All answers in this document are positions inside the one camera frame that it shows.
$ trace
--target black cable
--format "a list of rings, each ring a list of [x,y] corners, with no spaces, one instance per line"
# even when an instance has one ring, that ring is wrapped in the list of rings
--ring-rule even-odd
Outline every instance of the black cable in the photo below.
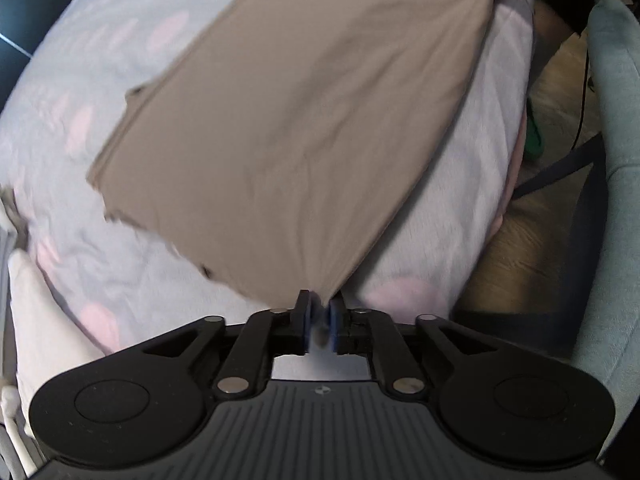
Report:
[[[582,82],[582,105],[580,106],[580,122],[578,123],[578,131],[575,134],[574,143],[571,146],[571,150],[573,151],[576,144],[578,144],[578,139],[580,138],[580,132],[582,131],[582,123],[584,122],[584,103],[587,99],[587,81],[589,80],[589,53],[584,60],[584,81]]]

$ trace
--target wooden floor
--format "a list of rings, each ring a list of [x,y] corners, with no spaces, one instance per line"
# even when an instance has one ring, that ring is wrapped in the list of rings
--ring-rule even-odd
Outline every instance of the wooden floor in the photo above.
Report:
[[[570,38],[552,58],[532,91],[545,153],[524,164],[524,180],[565,155],[580,117],[586,42]],[[596,95],[587,90],[579,142],[600,129]],[[458,302],[465,310],[550,312],[556,305],[558,273],[578,194],[588,170],[512,202],[504,224],[486,248]]]

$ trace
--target mattress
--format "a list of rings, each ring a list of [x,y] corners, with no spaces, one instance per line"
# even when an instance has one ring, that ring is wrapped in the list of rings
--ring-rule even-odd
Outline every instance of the mattress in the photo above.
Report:
[[[156,78],[230,1],[74,0],[0,117],[0,183],[14,188],[29,222],[30,255],[58,304],[105,352],[211,314],[242,323],[264,308],[205,279],[158,236],[106,221],[85,180],[127,91]],[[503,14],[477,76],[482,97],[467,99],[461,133],[454,124],[430,172],[346,283],[354,302],[392,311],[405,291],[413,306],[396,317],[424,304],[446,315],[462,290],[498,207],[526,92],[530,0],[506,1]],[[455,186],[447,203],[443,186]],[[380,300],[376,291],[389,287]]]

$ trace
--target beige fabric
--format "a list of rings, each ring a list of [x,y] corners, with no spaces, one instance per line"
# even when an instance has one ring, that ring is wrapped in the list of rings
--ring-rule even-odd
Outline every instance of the beige fabric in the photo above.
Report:
[[[492,4],[236,0],[129,97],[89,182],[212,279],[326,301],[427,166]]]

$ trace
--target light blue fabric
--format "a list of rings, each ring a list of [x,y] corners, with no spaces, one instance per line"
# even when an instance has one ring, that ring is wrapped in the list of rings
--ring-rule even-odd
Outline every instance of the light blue fabric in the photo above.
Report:
[[[640,25],[619,0],[596,0],[588,45],[606,145],[609,207],[573,364],[613,396],[616,420],[606,447],[640,394]]]

